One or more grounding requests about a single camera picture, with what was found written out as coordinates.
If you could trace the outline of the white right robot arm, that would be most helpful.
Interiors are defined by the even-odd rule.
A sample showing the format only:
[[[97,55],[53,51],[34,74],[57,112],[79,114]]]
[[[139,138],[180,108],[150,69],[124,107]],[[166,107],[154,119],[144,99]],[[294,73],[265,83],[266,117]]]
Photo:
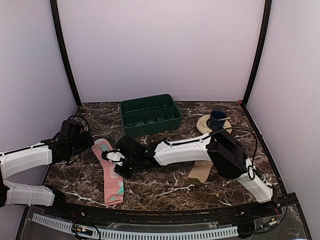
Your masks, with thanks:
[[[115,164],[114,171],[129,179],[134,170],[148,170],[176,163],[205,161],[219,175],[242,184],[258,202],[255,213],[266,217],[275,208],[275,189],[265,176],[257,173],[241,143],[227,130],[219,129],[180,141],[160,140],[147,146],[123,136],[114,150],[104,150],[102,159]]]

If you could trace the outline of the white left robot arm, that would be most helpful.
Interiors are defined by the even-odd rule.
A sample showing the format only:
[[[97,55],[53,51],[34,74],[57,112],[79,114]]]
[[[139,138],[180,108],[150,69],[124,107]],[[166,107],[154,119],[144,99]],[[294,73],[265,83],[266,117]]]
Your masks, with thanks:
[[[66,195],[55,186],[28,185],[8,180],[18,173],[49,166],[59,162],[69,162],[72,157],[81,155],[94,145],[93,138],[84,134],[79,139],[44,140],[35,145],[2,152],[0,154],[0,206],[36,205],[50,207],[60,218],[67,218],[71,213],[65,203]]]

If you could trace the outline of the pink patterned sock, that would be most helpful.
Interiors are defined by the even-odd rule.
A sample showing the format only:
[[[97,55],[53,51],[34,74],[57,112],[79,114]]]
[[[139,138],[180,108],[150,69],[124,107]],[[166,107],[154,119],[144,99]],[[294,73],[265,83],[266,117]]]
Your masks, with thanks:
[[[91,149],[103,168],[104,203],[107,206],[121,204],[125,192],[123,177],[114,171],[114,163],[102,158],[104,151],[113,150],[112,146],[106,139],[100,138],[94,141]]]

